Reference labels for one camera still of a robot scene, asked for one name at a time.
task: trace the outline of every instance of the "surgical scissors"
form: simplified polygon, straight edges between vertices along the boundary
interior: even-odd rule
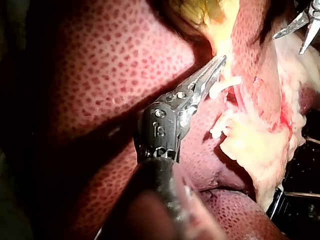
[[[302,46],[299,50],[300,55],[306,52],[307,48],[320,30],[320,0],[313,0],[309,7],[302,11],[287,27],[277,32],[273,38],[282,38],[299,30],[306,24],[309,25],[306,30],[304,41],[302,42]]]

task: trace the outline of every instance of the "scissor tips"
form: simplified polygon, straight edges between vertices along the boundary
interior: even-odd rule
[[[299,50],[299,55],[305,54],[306,50],[307,50],[307,47],[302,46],[302,47],[300,48],[300,50]]]
[[[281,37],[283,37],[283,36],[285,36],[286,35],[286,33],[283,33],[283,30],[281,30],[281,31],[279,31],[279,32],[277,32],[275,35],[273,35],[273,39],[279,39],[279,38],[281,38]]]

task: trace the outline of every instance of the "surgical instrument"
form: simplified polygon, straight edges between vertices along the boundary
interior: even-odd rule
[[[307,48],[316,37],[320,29],[320,0],[313,0],[309,7],[302,11],[287,27],[276,33],[273,38],[279,39],[290,33],[293,33],[303,26],[308,24],[304,41],[299,50],[299,54],[302,55],[306,52]]]
[[[143,111],[133,137],[138,164],[95,240],[152,240],[155,234],[187,240],[195,237],[190,232],[199,233],[191,214],[194,187],[179,164],[180,143],[226,60],[214,57]]]

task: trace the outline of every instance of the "metal pin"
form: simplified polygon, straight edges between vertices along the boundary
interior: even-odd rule
[[[320,199],[320,194],[318,193],[290,192],[290,191],[284,191],[283,193],[285,196]]]

